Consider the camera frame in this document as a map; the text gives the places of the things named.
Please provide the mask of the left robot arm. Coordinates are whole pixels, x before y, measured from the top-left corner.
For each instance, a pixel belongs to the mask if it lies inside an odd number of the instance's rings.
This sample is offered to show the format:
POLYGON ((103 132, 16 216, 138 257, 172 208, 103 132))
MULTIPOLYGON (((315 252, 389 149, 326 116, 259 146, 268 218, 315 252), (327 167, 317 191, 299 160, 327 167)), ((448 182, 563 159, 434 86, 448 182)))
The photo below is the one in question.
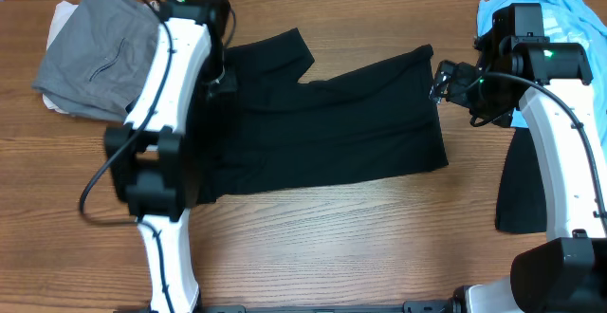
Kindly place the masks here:
POLYGON ((229 0, 165 0, 156 52, 142 91, 121 127, 104 135, 106 162, 146 251, 149 312, 199 312, 200 286, 190 251, 189 220, 198 108, 233 98, 238 81, 225 64, 236 18, 229 0))

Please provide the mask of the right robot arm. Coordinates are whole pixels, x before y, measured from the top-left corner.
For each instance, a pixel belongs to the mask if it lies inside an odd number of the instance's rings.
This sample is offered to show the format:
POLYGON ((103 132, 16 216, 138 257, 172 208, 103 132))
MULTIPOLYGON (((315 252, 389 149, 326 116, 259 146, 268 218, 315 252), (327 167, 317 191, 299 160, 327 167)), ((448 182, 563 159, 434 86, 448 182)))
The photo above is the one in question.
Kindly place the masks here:
POLYGON ((546 240, 504 279, 455 290, 450 312, 602 312, 606 308, 606 162, 593 75, 577 43, 553 43, 536 3, 497 10, 477 65, 444 61, 433 101, 469 110, 480 127, 513 109, 533 138, 546 202, 546 240))

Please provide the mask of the black t-shirt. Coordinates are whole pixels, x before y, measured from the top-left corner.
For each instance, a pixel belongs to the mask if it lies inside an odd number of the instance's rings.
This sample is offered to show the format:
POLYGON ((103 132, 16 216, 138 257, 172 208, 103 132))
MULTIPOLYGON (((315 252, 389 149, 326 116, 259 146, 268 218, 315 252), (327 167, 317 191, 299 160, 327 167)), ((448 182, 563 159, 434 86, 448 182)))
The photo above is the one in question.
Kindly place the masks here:
POLYGON ((198 200, 351 184, 447 165, 430 100, 431 46, 326 81, 302 82, 314 58, 297 29, 228 49, 235 93, 200 118, 198 200))

